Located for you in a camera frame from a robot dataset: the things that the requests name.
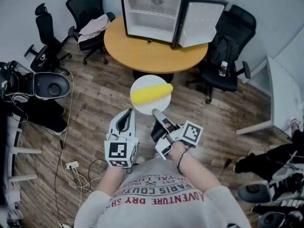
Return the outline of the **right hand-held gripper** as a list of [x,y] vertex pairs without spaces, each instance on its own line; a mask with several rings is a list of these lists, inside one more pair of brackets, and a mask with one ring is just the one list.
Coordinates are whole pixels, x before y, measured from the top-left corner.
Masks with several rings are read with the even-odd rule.
[[190,147],[198,145],[203,127],[190,121],[186,121],[185,124],[174,124],[158,109],[153,109],[152,115],[156,122],[151,137],[156,143],[156,151],[164,160],[167,160],[166,155],[172,150],[172,144],[176,141],[184,142]]

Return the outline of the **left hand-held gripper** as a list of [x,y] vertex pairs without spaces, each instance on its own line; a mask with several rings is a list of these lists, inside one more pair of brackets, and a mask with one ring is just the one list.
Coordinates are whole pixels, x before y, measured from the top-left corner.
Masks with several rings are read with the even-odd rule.
[[138,152],[135,136],[135,113],[132,108],[115,116],[104,142],[105,160],[111,167],[131,168]]

